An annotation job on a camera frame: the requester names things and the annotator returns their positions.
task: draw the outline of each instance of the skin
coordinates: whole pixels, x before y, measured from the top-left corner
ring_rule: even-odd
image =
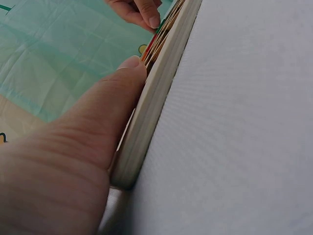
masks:
[[[95,234],[108,168],[146,80],[131,57],[56,121],[0,145],[0,234]]]
[[[160,25],[157,10],[161,0],[105,0],[106,3],[126,22],[136,24],[152,33]]]

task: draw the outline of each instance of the gray surface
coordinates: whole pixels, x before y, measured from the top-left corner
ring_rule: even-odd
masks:
[[[313,234],[313,1],[204,0],[123,234]]]

